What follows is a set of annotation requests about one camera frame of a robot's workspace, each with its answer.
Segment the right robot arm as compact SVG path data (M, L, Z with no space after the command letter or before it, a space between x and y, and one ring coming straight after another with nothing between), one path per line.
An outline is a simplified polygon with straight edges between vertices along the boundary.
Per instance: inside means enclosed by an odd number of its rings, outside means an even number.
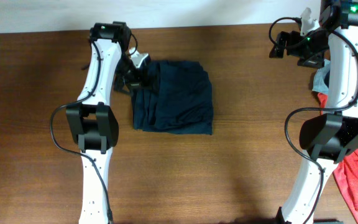
M305 9L299 29L272 39L272 58L292 55L302 67L322 68L330 53L328 100L305 121L293 150L302 158L298 177L275 223L312 223L331 174L358 148L358 2L322 1L318 19Z

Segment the navy blue shorts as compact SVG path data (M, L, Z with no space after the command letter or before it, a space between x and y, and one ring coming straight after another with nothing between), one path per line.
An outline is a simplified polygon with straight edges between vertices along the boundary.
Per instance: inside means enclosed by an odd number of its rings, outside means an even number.
M147 75L156 90L135 90L133 128L171 134L213 133L213 88L195 61L153 61Z

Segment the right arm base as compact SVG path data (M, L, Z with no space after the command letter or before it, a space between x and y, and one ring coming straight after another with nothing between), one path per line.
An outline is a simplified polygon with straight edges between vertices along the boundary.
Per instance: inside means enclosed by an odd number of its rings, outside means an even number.
M339 220L315 220L313 224L344 224L344 222Z

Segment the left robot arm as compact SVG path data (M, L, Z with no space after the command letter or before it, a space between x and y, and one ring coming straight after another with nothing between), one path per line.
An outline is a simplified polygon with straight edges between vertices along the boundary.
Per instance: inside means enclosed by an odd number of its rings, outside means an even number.
M134 38L124 22L96 23L89 31L91 61L84 87L66 116L83 166L80 224L112 223L108 172L119 125L110 107L113 90L131 94L151 86L144 72L148 54L130 48Z

